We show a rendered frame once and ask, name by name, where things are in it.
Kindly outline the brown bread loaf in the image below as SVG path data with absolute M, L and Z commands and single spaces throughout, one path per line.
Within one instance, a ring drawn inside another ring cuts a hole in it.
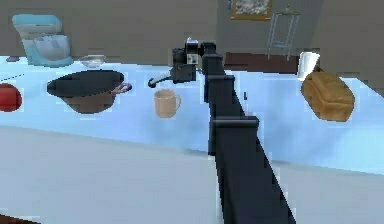
M 301 93 L 314 114 L 322 120 L 346 122 L 354 109 L 352 90 L 328 72 L 312 72 L 303 81 Z

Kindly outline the black wok pan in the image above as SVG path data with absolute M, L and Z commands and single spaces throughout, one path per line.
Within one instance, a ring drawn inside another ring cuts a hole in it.
M 124 81 L 124 74 L 114 70 L 74 72 L 47 84 L 50 95 L 80 114 L 103 112 L 114 104 L 118 94 L 131 89 L 132 85 Z

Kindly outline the small glass bowl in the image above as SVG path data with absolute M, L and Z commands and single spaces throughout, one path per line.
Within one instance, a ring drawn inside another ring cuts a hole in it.
M 88 68 L 96 68 L 105 63 L 105 55 L 87 55 L 79 59 L 79 61 Z

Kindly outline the beige mug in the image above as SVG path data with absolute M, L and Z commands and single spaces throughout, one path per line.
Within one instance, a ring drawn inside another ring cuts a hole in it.
M 181 106 L 181 98 L 171 89 L 161 89 L 154 93 L 156 115 L 160 118 L 172 118 Z

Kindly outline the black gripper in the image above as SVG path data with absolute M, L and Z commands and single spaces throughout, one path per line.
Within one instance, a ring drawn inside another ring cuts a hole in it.
M 196 66 L 187 63 L 187 54 L 184 48 L 172 50 L 173 65 L 170 74 L 163 74 L 148 80 L 148 86 L 155 88 L 158 83 L 173 80 L 174 84 L 185 83 L 196 80 Z

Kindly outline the white paper towel roll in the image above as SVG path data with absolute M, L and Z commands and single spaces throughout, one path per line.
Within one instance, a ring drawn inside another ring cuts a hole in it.
M 299 56 L 297 79 L 304 81 L 306 76 L 313 72 L 320 55 L 315 52 L 302 52 Z

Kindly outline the red apple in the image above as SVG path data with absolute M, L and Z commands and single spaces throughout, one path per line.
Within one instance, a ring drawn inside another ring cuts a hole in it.
M 13 112 L 21 105 L 21 93 L 16 87 L 8 83 L 0 84 L 0 111 Z

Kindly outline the framed wall picture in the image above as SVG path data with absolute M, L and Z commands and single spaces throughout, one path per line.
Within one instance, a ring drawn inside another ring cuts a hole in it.
M 231 19 L 268 21 L 271 9 L 272 0 L 232 0 Z

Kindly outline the grey metal stool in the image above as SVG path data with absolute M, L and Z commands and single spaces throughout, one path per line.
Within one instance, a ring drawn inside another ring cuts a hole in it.
M 301 14 L 295 11 L 275 12 L 272 14 L 267 39 L 266 55 L 270 59 L 273 53 L 280 53 L 289 61 Z

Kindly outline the light blue stand mixer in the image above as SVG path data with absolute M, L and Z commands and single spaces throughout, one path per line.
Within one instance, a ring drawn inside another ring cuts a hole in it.
M 58 68 L 73 63 L 69 39 L 55 15 L 17 14 L 12 17 L 12 23 L 22 40 L 29 65 Z

